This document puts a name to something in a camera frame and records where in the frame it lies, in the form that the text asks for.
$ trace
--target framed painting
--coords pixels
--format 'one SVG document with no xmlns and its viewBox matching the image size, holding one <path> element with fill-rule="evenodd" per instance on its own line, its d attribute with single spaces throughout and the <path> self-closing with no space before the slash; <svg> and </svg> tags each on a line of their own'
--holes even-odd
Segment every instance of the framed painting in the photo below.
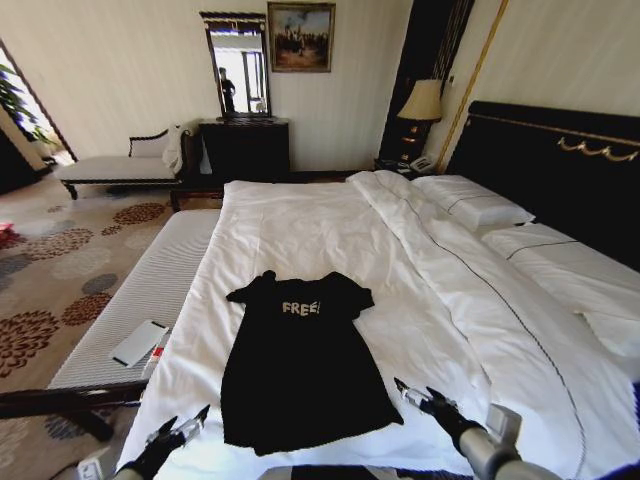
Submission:
<svg viewBox="0 0 640 480">
<path fill-rule="evenodd" d="M 269 2 L 274 72 L 330 72 L 335 3 Z"/>
</svg>

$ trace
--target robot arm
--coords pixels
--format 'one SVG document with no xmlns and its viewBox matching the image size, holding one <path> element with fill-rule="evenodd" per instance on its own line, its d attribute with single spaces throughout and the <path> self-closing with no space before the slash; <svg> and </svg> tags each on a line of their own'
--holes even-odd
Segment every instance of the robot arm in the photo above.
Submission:
<svg viewBox="0 0 640 480">
<path fill-rule="evenodd" d="M 152 480 L 171 452 L 186 445 L 200 433 L 208 412 L 209 405 L 176 428 L 172 427 L 178 417 L 173 417 L 149 436 L 140 456 L 122 467 L 112 480 Z"/>
<path fill-rule="evenodd" d="M 491 405 L 487 426 L 464 418 L 456 404 L 437 390 L 429 395 L 394 379 L 402 398 L 421 412 L 432 415 L 451 436 L 453 445 L 464 456 L 480 480 L 560 480 L 538 465 L 523 462 L 516 450 L 522 418 L 508 408 Z"/>
</svg>

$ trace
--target floor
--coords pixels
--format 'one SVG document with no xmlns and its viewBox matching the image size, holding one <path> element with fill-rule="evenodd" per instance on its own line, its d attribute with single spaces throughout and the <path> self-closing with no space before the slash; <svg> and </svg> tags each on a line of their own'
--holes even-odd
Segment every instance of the floor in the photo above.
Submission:
<svg viewBox="0 0 640 480">
<path fill-rule="evenodd" d="M 53 175 L 0 196 L 0 392 L 44 388 L 169 219 L 167 189 L 79 186 Z M 219 208 L 189 200 L 183 208 Z M 123 438 L 135 409 L 102 412 Z M 47 479 L 102 448 L 57 416 L 0 421 L 0 478 Z M 75 478 L 68 470 L 57 478 Z"/>
</svg>

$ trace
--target cream wall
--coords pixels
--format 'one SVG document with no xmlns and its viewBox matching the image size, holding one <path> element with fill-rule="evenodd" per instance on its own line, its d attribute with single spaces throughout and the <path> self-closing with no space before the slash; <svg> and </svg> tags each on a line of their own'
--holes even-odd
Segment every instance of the cream wall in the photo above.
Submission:
<svg viewBox="0 0 640 480">
<path fill-rule="evenodd" d="M 270 72 L 295 169 L 370 167 L 411 0 L 335 0 L 332 72 Z M 79 158 L 132 135 L 220 115 L 198 12 L 266 13 L 265 0 L 2 0 L 7 48 Z"/>
<path fill-rule="evenodd" d="M 11 140 L 11 143 L 16 146 L 24 159 L 29 162 L 31 168 L 36 171 L 47 168 L 40 158 L 40 155 L 38 155 L 36 149 L 33 148 L 22 132 L 20 132 L 18 127 L 16 127 L 16 124 L 13 123 L 13 119 L 4 110 L 4 108 L 0 108 L 0 130 L 2 130 L 7 138 Z"/>
<path fill-rule="evenodd" d="M 443 97 L 443 121 L 432 129 L 428 153 L 440 154 L 499 4 L 476 0 L 451 71 L 456 82 Z M 637 0 L 509 0 L 469 102 L 640 115 L 639 7 Z"/>
</svg>

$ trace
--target white cushion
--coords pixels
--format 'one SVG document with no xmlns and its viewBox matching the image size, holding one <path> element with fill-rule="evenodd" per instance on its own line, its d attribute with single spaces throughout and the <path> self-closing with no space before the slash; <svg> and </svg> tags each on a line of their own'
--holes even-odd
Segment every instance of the white cushion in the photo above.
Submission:
<svg viewBox="0 0 640 480">
<path fill-rule="evenodd" d="M 182 129 L 179 125 L 170 125 L 169 141 L 167 147 L 162 152 L 162 161 L 172 172 L 177 173 L 182 168 Z"/>
<path fill-rule="evenodd" d="M 130 157 L 161 157 L 164 149 L 169 143 L 168 131 L 165 130 L 158 135 L 152 137 L 131 137 Z"/>
<path fill-rule="evenodd" d="M 640 273 L 545 225 L 482 240 L 574 313 L 612 353 L 640 362 Z"/>
<path fill-rule="evenodd" d="M 108 354 L 147 318 L 175 325 L 219 216 L 191 210 L 169 219 L 48 388 L 140 380 L 146 361 L 123 368 Z"/>
<path fill-rule="evenodd" d="M 68 167 L 59 168 L 60 180 L 144 180 L 174 179 L 171 169 L 161 157 L 91 157 Z"/>
<path fill-rule="evenodd" d="M 512 201 L 459 175 L 419 177 L 413 184 L 472 232 L 479 227 L 511 226 L 535 218 Z"/>
<path fill-rule="evenodd" d="M 182 169 L 184 162 L 182 158 L 182 134 L 189 132 L 191 135 L 195 135 L 199 129 L 199 118 L 185 122 L 182 125 L 170 125 L 167 129 L 169 141 L 164 152 L 162 152 L 162 161 L 174 173 L 177 174 Z"/>
</svg>

